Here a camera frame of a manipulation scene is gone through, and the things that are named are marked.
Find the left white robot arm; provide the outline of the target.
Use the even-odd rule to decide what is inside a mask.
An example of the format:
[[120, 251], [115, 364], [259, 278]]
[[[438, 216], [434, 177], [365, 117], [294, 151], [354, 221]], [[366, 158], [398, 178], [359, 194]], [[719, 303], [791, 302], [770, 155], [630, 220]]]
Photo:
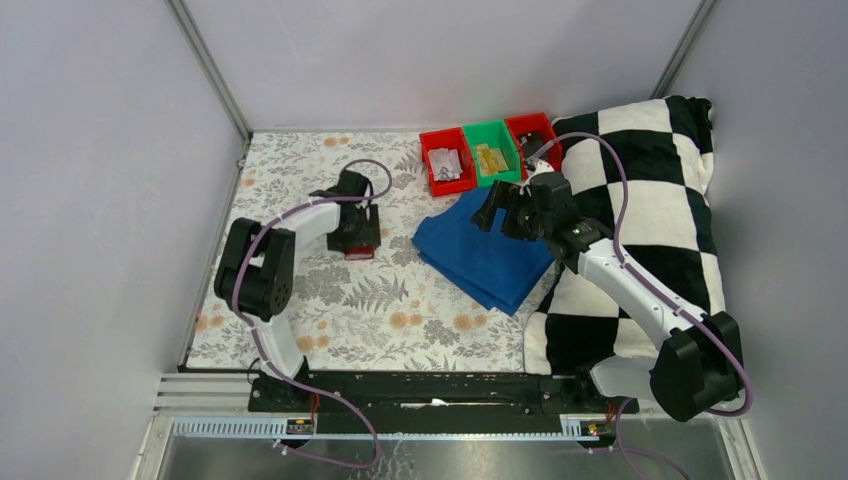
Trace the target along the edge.
[[381, 244], [375, 196], [370, 179], [344, 169], [335, 185], [312, 192], [306, 203], [266, 224], [238, 218], [230, 225], [213, 290], [247, 321], [261, 370], [277, 378], [272, 398], [285, 410], [304, 407], [311, 388], [298, 376], [305, 355], [283, 318], [301, 250], [323, 238], [329, 251], [347, 260], [372, 259]]

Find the red leather card holder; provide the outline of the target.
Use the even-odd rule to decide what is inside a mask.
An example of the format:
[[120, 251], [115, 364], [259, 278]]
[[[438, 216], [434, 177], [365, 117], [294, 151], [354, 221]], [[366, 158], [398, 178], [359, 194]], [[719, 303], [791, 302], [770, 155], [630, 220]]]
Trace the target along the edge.
[[349, 261], [370, 260], [375, 257], [375, 249], [371, 246], [355, 246], [344, 251], [344, 258]]

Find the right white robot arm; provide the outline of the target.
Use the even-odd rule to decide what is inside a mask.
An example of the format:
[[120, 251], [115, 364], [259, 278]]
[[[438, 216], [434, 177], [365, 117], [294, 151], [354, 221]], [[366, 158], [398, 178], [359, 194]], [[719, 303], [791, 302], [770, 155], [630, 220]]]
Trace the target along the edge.
[[611, 356], [592, 366], [573, 386], [579, 407], [597, 412], [613, 397], [650, 400], [679, 422], [701, 413], [736, 417], [751, 409], [736, 320], [725, 312], [710, 315], [662, 284], [615, 232], [580, 214], [562, 174], [537, 173], [522, 185], [494, 182], [471, 221], [490, 231], [499, 212], [503, 235], [542, 240], [559, 263], [629, 314], [658, 350], [654, 359]]

